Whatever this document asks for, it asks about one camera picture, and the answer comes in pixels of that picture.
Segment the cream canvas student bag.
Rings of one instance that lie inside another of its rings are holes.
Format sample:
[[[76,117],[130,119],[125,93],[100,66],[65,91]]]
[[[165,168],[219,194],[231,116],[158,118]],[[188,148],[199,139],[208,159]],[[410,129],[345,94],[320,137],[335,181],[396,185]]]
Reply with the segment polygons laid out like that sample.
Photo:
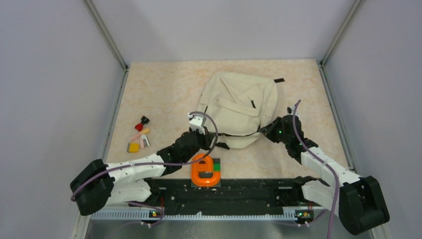
[[[217,132],[217,147],[243,149],[269,125],[278,102],[277,84],[270,79],[234,72],[217,72],[206,83],[196,110],[208,114],[205,127]]]

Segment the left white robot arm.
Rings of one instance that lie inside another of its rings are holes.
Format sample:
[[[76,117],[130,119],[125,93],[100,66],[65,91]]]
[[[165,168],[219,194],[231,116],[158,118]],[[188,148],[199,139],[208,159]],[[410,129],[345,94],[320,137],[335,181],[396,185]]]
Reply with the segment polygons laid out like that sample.
[[[201,149],[210,154],[217,141],[216,133],[190,130],[172,145],[140,159],[115,164],[93,160],[71,181],[71,201],[77,204],[82,216],[120,203],[144,202],[153,206],[160,193],[152,179],[193,164],[193,157]]]

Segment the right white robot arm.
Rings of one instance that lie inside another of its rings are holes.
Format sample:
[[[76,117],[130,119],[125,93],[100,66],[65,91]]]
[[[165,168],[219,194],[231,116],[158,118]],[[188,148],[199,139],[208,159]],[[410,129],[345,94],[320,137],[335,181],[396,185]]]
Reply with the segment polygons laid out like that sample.
[[[292,191],[296,204],[312,201],[324,206],[355,236],[390,221],[378,180],[363,177],[327,156],[304,136],[298,116],[277,117],[259,131],[270,141],[284,144],[290,157],[319,176],[301,178],[299,187]]]

